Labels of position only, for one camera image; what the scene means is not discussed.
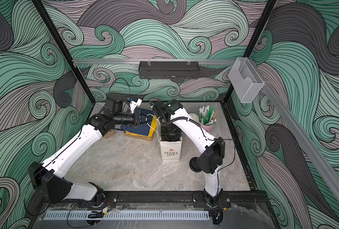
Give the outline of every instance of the robotic arm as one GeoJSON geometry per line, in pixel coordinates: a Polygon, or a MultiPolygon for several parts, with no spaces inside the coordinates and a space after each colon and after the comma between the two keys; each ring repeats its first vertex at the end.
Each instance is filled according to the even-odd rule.
{"type": "MultiPolygon", "coordinates": [[[[81,131],[50,158],[41,164],[34,162],[30,165],[29,174],[34,189],[51,203],[63,199],[83,199],[93,206],[100,206],[104,199],[102,188],[91,182],[90,185],[72,183],[65,180],[64,176],[86,149],[114,129],[115,124],[132,127],[143,124],[140,111],[135,110],[140,103],[141,100],[136,103],[130,101],[128,112],[121,112],[123,102],[108,98],[103,114],[96,114],[88,119],[81,131]]],[[[197,146],[200,154],[198,158],[192,158],[190,167],[193,171],[205,172],[205,199],[210,206],[215,206],[222,192],[218,175],[224,158],[223,139],[216,139],[202,129],[175,99],[168,103],[157,101],[152,108],[161,125],[174,123],[197,146]]]]}

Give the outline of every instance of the gray floor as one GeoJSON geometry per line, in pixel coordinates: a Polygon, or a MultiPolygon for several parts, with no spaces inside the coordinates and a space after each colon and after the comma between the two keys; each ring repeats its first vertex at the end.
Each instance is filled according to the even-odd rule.
{"type": "MultiPolygon", "coordinates": [[[[97,113],[104,103],[97,103],[92,114],[97,113]]],[[[211,134],[230,139],[226,119],[219,103],[182,103],[188,113],[198,113],[202,106],[214,106],[217,125],[211,134]]],[[[148,103],[140,105],[149,108],[148,103]]],[[[223,165],[234,157],[233,141],[226,141],[223,165]]],[[[125,137],[121,131],[108,139],[101,138],[73,164],[65,178],[78,183],[94,182],[104,190],[144,191],[144,190],[203,190],[204,173],[195,173],[189,167],[192,157],[199,156],[194,143],[182,136],[181,158],[179,162],[162,162],[159,143],[125,137]]],[[[238,154],[231,166],[221,171],[220,184],[224,190],[250,190],[238,154]]]]}

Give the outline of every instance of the wave pattern wall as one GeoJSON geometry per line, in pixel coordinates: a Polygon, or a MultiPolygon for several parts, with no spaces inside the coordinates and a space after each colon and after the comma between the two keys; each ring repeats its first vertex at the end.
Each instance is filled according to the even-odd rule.
{"type": "MultiPolygon", "coordinates": [[[[73,58],[242,57],[266,0],[43,0],[73,58]]],[[[138,66],[81,65],[97,101],[222,100],[231,66],[202,66],[199,80],[141,80],[138,66]]]]}
{"type": "MultiPolygon", "coordinates": [[[[339,1],[278,1],[251,58],[339,175],[339,1]]],[[[231,112],[281,228],[339,228],[339,204],[263,91],[231,112]]]]}
{"type": "Polygon", "coordinates": [[[61,148],[92,107],[51,40],[30,0],[0,0],[0,228],[31,226],[28,166],[61,148]]]}

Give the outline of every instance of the pink pot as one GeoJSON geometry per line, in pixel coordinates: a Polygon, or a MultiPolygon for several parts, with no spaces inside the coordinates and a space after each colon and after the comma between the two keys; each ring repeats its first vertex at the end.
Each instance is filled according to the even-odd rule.
{"type": "Polygon", "coordinates": [[[213,124],[213,125],[210,125],[210,126],[207,126],[207,125],[204,125],[204,124],[201,124],[201,123],[199,123],[199,124],[200,124],[200,126],[201,126],[204,130],[206,130],[208,133],[210,133],[210,132],[212,131],[213,126],[214,126],[214,124],[213,124]]]}

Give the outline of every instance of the patterned wallpaper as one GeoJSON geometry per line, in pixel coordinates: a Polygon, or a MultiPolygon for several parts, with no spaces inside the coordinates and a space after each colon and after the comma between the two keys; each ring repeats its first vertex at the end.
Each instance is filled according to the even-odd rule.
{"type": "Polygon", "coordinates": [[[0,228],[29,226],[28,166],[70,140],[91,107],[32,2],[0,0],[0,228]]]}
{"type": "MultiPolygon", "coordinates": [[[[251,58],[339,175],[339,1],[278,1],[251,58]]],[[[339,228],[339,204],[261,91],[232,118],[281,228],[339,228]]]]}
{"type": "MultiPolygon", "coordinates": [[[[242,57],[267,0],[43,0],[73,58],[242,57]]],[[[196,80],[142,80],[138,65],[81,65],[97,101],[222,100],[231,66],[204,65],[196,80]]]]}

